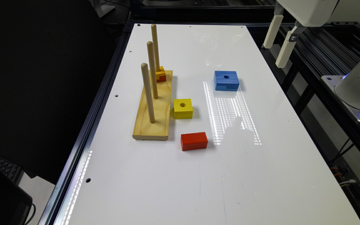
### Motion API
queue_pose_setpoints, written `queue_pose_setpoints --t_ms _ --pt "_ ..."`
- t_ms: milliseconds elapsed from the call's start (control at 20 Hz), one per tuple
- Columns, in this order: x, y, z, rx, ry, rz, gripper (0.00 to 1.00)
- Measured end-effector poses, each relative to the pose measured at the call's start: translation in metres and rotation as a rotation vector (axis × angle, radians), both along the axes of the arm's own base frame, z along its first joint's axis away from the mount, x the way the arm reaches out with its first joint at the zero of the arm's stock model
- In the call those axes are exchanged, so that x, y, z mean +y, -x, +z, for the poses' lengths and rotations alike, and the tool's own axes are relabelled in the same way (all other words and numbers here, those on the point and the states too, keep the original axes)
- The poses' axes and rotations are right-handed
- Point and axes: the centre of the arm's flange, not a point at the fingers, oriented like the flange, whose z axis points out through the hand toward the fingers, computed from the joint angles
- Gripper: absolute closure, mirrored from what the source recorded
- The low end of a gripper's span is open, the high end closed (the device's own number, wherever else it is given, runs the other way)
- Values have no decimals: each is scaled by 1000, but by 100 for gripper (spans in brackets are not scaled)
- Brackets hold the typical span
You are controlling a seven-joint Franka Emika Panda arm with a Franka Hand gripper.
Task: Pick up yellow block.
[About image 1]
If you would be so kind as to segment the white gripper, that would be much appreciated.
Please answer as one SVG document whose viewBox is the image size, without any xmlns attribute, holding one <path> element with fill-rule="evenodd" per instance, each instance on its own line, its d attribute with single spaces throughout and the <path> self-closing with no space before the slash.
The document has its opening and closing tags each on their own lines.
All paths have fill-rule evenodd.
<svg viewBox="0 0 360 225">
<path fill-rule="evenodd" d="M 274 16 L 262 44 L 263 48 L 269 49 L 273 46 L 284 17 L 284 9 L 302 25 L 294 26 L 291 31 L 287 32 L 275 62 L 278 68 L 284 68 L 299 36 L 305 31 L 305 27 L 321 27 L 327 23 L 338 0 L 277 0 L 277 2 L 282 7 L 275 7 Z"/>
</svg>

